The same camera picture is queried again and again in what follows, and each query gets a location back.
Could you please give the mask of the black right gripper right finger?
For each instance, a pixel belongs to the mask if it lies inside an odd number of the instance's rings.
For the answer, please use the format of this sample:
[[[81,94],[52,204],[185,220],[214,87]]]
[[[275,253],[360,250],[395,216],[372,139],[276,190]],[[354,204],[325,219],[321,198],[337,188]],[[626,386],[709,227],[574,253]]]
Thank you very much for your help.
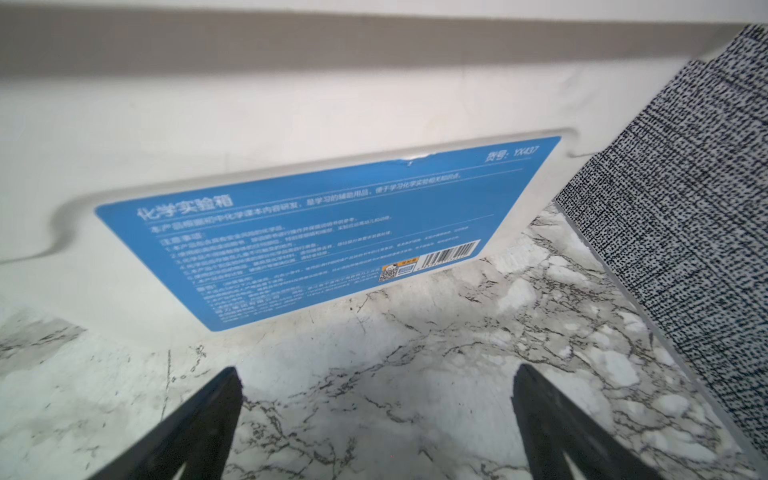
[[[658,479],[533,366],[514,376],[511,403],[534,479]]]

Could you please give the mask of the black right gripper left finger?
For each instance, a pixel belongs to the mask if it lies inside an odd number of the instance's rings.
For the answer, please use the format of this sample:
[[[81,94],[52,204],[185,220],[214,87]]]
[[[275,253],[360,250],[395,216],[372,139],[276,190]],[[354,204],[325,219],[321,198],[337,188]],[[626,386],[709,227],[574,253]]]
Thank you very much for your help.
[[[220,479],[242,401],[237,370],[227,367],[92,477]]]

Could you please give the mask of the blue label sticker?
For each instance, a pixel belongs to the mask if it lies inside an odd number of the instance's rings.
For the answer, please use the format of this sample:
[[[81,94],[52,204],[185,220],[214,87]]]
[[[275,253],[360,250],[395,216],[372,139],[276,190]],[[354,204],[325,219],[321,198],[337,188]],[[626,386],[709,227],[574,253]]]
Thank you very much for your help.
[[[476,257],[549,136],[105,204],[99,219],[211,331]]]

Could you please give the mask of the white plastic storage box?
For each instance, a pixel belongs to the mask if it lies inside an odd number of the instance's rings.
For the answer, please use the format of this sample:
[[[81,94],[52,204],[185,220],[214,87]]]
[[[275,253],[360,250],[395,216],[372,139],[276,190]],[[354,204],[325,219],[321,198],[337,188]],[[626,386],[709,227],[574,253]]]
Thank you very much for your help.
[[[105,204],[557,136],[503,249],[763,1],[5,1],[1,293],[156,348],[211,331]]]

